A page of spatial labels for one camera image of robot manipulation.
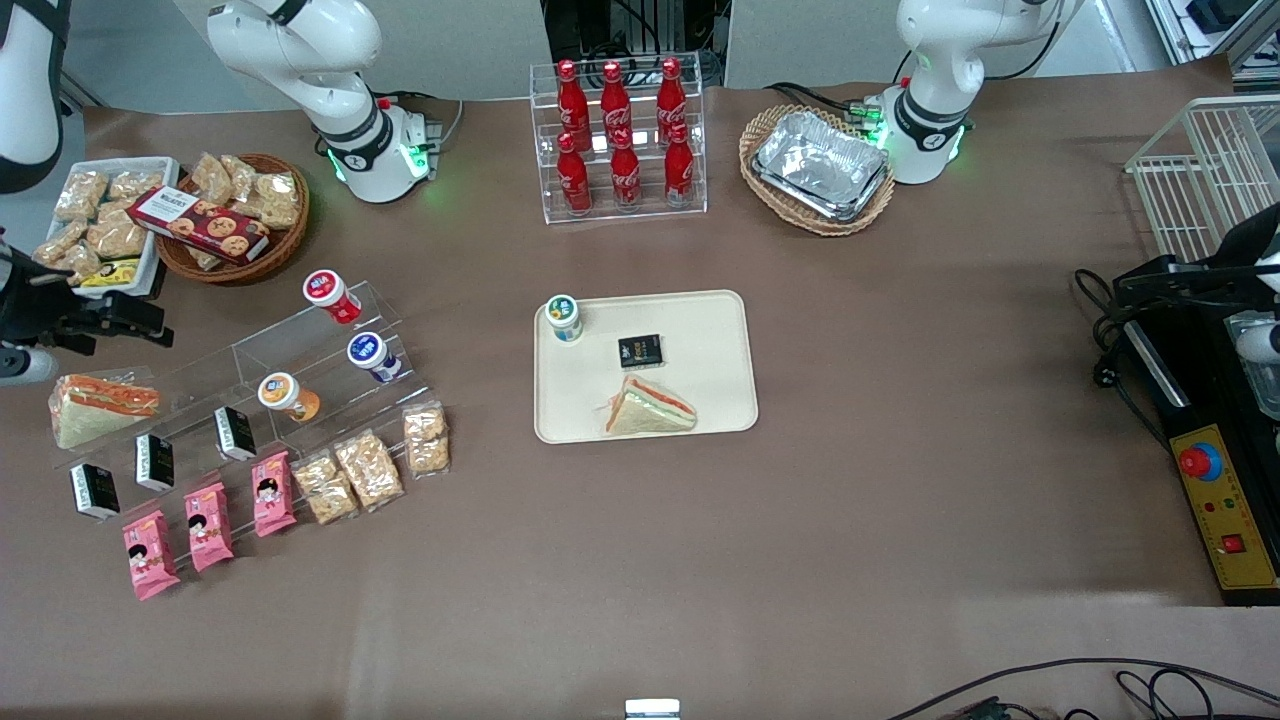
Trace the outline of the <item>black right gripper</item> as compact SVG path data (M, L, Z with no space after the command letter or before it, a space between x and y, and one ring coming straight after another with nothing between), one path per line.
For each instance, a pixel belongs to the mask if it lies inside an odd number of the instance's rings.
M68 284L69 275L46 268L1 242L1 338L9 345L65 348L92 354L96 316L90 301ZM170 348L174 331L164 325L165 311L145 299L106 292L93 300L93 313L119 336L136 337Z

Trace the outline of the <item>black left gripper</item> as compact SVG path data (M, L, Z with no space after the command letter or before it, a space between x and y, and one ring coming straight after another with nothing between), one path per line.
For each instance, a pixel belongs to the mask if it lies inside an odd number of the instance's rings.
M1277 296L1279 204L1234 225L1204 266L1138 266L1115 279L1117 304L1129 311L1156 307L1238 310L1229 290L1204 290L1225 279L1254 286L1257 293Z

